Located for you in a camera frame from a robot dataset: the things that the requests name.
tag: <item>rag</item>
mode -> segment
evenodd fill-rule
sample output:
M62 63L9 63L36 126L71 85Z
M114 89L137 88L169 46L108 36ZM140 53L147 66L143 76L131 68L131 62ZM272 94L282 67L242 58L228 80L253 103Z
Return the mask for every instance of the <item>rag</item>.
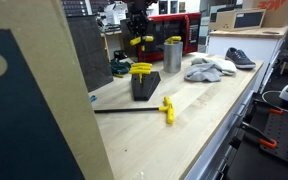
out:
M184 79L188 81L221 81L222 73L215 66L213 63L194 64L187 69Z
M111 71L114 75L127 74L130 71L131 64L129 62L121 62L118 58L110 61Z
M203 57L196 58L192 61L192 65L194 64L202 64L202 63L212 63L215 64L215 68L221 71L224 75L232 76L236 73L235 64L231 61L227 61L221 58L216 57Z

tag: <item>yellow tool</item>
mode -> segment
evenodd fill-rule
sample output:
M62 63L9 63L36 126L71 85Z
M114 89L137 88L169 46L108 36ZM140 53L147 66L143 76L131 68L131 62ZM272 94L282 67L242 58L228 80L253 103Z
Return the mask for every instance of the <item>yellow tool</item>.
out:
M142 83L143 74L151 74L152 64L149 63L134 63L128 73L139 74L140 83Z
M181 36L172 36L172 37L166 39L165 42L168 42L168 43L170 43L170 44L173 44L174 41L180 41L180 40L182 40L182 37L181 37Z
M152 107L152 108L131 108L131 109L106 109L106 110L94 110L95 113L112 113L112 112L134 112L134 111L160 111L166 112L166 122L168 124L173 124L174 119L174 108L171 100L168 96L164 97L165 106Z
M130 44L132 46L135 46L137 44L141 44L142 51L145 51L144 42L152 42L152 41L154 41L154 37L153 36L141 36L141 37L137 37L135 39L132 39L130 41Z
M119 78L123 78L124 77L123 74L113 74L113 76L119 77Z
M164 97L164 104L165 106L159 107L158 110L161 112L166 112L167 113L166 122L169 124L173 124L174 123L174 108L168 96Z

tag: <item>red tool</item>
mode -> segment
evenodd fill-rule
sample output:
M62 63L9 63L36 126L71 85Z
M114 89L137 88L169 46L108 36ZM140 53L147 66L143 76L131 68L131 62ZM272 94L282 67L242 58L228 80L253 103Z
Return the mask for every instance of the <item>red tool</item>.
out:
M247 124L246 122L242 122L239 127L243 129L245 132L248 132L256 137L259 137L259 143L268 147L268 148L276 148L277 142L274 139L267 137L263 134L259 129Z

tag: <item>cardboard box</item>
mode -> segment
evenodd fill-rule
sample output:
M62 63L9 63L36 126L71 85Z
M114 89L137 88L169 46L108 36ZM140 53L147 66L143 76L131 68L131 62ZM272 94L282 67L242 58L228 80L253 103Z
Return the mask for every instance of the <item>cardboard box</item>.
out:
M288 25L288 0L244 0L243 8L266 9L262 27Z
M264 19L265 9L238 9L211 14L208 25L212 30L246 30L260 28Z
M114 179L60 0L0 1L0 179L32 178Z
M121 24L122 19L126 19L127 4L110 4L106 6L106 21L108 24Z

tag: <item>silver canister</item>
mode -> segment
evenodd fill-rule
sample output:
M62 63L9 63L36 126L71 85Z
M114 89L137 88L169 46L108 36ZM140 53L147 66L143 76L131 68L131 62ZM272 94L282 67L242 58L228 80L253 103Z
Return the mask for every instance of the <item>silver canister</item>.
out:
M164 43L164 71L176 73L181 70L183 42Z

